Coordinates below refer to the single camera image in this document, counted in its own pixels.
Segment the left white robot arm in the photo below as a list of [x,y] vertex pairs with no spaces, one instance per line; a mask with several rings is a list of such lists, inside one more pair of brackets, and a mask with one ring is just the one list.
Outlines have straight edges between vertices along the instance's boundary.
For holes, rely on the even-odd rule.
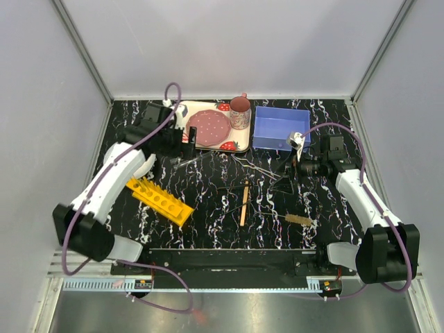
[[182,138],[186,114],[187,108],[182,104],[149,103],[144,116],[123,129],[87,188],[69,205],[59,204],[53,210],[56,234],[64,253],[72,250],[96,262],[126,261],[126,267],[136,275],[148,270],[150,258],[142,253],[143,246],[112,234],[105,223],[126,183],[136,173],[145,175],[156,155],[195,156],[196,130],[191,130],[186,142]]

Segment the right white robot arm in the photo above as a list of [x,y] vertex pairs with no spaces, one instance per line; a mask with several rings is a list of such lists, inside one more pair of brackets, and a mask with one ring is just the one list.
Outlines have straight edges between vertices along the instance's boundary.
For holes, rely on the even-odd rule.
[[291,154],[281,164],[282,176],[273,188],[293,190],[295,179],[321,177],[329,180],[345,197],[364,232],[359,245],[334,241],[320,244],[315,267],[330,275],[340,266],[357,272],[365,284],[388,284],[416,277],[420,233],[414,224],[404,224],[390,211],[368,182],[363,164],[348,157],[341,135],[326,135],[321,150],[308,160],[302,156],[301,133],[287,138]]

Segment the glass test tube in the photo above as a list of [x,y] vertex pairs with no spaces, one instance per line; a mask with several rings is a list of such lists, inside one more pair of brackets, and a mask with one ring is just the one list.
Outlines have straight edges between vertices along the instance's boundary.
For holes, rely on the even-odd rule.
[[187,160],[187,162],[194,163],[199,162],[201,160],[205,160],[207,158],[210,158],[214,155],[214,151],[203,151],[196,155],[193,159]]
[[195,159],[186,160],[183,158],[175,157],[173,159],[170,159],[171,167],[174,170],[177,170],[179,168],[185,167],[191,163],[194,163]]

